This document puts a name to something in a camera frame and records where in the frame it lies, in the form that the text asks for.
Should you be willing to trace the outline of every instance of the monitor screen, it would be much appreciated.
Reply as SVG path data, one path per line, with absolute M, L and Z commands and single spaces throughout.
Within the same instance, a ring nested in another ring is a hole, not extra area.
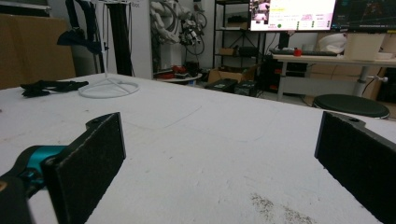
M 250 31 L 329 31 L 336 0 L 250 0 Z
M 386 32 L 396 30 L 395 0 L 338 0 L 332 30 Z

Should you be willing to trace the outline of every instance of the red object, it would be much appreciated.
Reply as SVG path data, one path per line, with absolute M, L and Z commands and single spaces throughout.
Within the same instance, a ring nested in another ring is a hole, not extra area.
M 172 66 L 172 70 L 175 73 L 180 73 L 180 74 L 183 74 L 183 73 L 187 72 L 187 69 L 184 66 L 177 66 L 177 65 L 173 65 Z
M 294 49 L 293 55 L 296 57 L 300 57 L 303 54 L 303 51 L 300 49 Z

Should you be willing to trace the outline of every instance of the black stool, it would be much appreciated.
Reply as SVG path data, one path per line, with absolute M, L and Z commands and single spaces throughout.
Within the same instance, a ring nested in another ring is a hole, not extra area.
M 359 96 L 344 94 L 320 95 L 315 97 L 312 106 L 376 119 L 387 119 L 389 117 L 389 109 L 386 106 Z

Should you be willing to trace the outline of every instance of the white box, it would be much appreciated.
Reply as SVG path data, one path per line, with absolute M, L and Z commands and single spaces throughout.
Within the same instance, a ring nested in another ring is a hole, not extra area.
M 345 58 L 374 61 L 384 37 L 385 34 L 347 34 Z

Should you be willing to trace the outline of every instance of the white table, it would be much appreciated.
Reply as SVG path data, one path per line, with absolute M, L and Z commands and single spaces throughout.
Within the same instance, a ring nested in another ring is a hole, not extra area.
M 343 57 L 326 57 L 326 56 L 300 56 L 293 55 L 273 55 L 274 59 L 283 63 L 282 74 L 280 76 L 277 100 L 282 99 L 283 92 L 319 95 L 326 93 L 343 93 L 361 96 L 366 85 L 369 68 L 378 67 L 396 67 L 396 59 L 375 60 L 375 61 L 356 61 Z M 288 63 L 322 63 L 322 64 L 339 64 L 339 65 L 357 65 L 362 66 L 361 74 L 356 82 L 341 80 L 324 80 L 309 77 L 286 77 Z
M 118 78 L 140 90 L 104 100 L 0 91 L 0 174 L 26 148 L 68 145 L 87 121 L 120 112 L 127 158 L 88 223 L 377 223 L 315 159 L 320 109 Z M 395 122 L 355 117 L 396 142 Z M 30 205 L 36 223 L 56 223 L 45 190 Z

